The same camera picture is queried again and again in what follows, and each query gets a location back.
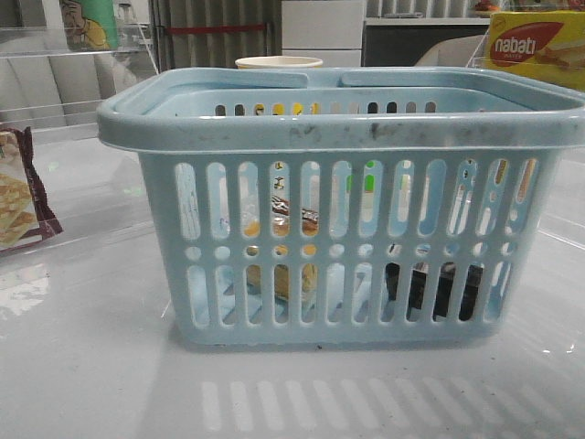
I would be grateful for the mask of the light blue plastic basket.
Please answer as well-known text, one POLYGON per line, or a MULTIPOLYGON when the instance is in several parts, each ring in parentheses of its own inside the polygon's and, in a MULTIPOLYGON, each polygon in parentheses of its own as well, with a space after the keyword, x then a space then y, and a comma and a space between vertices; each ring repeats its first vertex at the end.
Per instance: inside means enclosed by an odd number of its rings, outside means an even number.
POLYGON ((533 240, 581 92, 493 70, 169 70, 103 102, 99 137, 138 155, 182 335, 198 345, 415 343, 487 337, 533 240), (290 202, 286 236, 271 196, 290 202), (319 213, 302 233, 301 209, 319 213), (250 220, 260 233, 246 236, 250 220), (411 271, 428 266, 406 317, 411 271), (448 314, 432 318, 441 267, 448 314), (273 293, 290 269, 290 299, 273 293), (301 270, 317 286, 301 303, 301 270), (400 267, 388 300, 386 266, 400 267), (261 288, 246 269, 261 268, 261 288), (459 319, 468 268, 482 266, 459 319))

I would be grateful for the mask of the paper cup yellow rim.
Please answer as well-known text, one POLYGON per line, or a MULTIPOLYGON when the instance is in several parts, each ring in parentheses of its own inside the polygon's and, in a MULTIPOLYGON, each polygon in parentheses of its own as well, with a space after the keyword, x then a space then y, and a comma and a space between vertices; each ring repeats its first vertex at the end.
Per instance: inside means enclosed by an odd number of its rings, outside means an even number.
POLYGON ((321 59, 296 56, 261 56, 246 57, 235 61, 239 70, 245 69, 310 69, 321 68, 321 59))

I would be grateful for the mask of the white cabinet background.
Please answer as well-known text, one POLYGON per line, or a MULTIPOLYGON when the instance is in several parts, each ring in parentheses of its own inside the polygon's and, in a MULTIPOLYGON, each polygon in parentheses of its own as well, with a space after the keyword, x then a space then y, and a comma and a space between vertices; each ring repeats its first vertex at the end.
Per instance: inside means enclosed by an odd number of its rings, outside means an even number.
POLYGON ((361 66, 366 9, 365 1, 283 1, 282 54, 361 66))

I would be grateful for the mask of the brown cracker snack bag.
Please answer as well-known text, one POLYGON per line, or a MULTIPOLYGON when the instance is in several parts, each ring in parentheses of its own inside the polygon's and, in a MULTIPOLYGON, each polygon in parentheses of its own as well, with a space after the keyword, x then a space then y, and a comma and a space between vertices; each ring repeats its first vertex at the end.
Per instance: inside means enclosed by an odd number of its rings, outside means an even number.
POLYGON ((63 229, 34 167, 30 128, 1 131, 1 252, 42 242, 63 229))

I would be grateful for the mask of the clear acrylic shelf left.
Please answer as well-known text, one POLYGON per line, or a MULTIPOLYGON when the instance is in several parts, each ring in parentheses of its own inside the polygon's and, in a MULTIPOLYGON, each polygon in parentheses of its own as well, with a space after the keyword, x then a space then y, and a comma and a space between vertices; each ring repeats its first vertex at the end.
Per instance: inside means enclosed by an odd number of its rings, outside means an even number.
POLYGON ((3 28, 1 129, 39 144, 95 137, 101 102, 157 73, 146 27, 121 31, 115 50, 71 51, 62 28, 3 28))

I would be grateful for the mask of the green yellow cartoon package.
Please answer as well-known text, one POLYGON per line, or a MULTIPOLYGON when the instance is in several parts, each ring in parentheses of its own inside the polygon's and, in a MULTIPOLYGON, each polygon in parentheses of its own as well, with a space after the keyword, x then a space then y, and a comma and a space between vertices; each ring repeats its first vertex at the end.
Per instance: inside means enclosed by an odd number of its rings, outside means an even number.
POLYGON ((113 1, 60 0, 59 7, 70 50, 108 51, 118 48, 113 1))

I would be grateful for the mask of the yellow nabati wafer box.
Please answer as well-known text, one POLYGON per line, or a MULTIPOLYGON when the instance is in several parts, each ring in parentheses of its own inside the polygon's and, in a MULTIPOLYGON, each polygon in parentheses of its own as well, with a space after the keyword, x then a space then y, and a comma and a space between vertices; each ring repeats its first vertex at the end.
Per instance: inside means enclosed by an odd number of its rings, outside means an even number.
POLYGON ((584 14, 498 12, 491 16, 484 66, 584 90, 584 14))

